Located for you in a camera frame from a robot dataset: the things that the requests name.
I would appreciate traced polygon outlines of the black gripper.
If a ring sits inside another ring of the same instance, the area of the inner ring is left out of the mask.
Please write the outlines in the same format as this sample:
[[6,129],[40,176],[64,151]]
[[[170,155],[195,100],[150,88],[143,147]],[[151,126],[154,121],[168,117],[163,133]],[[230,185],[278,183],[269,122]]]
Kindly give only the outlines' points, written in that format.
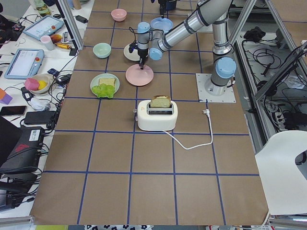
[[[165,5],[161,4],[161,18],[165,17]],[[144,69],[145,58],[149,53],[149,42],[134,41],[129,44],[129,52],[132,53],[133,50],[137,50],[140,56],[139,67]]]

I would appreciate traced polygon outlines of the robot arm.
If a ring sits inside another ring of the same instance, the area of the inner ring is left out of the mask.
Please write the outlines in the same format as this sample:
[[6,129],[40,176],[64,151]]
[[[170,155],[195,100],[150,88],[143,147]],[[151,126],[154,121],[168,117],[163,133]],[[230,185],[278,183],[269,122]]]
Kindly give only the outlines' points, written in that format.
[[166,11],[174,10],[177,5],[177,0],[158,0],[159,12],[161,18],[165,17]]
[[169,92],[175,100],[197,100],[195,74],[206,68],[213,70],[213,61],[202,62],[201,47],[204,39],[202,31],[212,28],[205,45],[212,45],[213,56],[228,55],[231,45],[227,36],[228,10],[230,0],[201,0],[196,9],[176,26],[166,27],[168,18],[154,18],[150,23],[140,22],[135,32],[135,40],[129,47],[137,51],[138,64],[126,71],[126,80],[134,86],[143,87],[154,83],[152,92],[165,92],[166,78],[169,78]]

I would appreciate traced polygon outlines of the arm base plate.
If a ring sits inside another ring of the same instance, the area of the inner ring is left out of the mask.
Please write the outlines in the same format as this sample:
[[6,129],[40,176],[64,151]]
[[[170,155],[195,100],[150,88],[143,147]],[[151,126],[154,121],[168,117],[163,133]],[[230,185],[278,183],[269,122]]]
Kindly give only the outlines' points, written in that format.
[[230,80],[225,86],[216,86],[211,81],[211,74],[196,73],[196,82],[200,102],[236,103]]

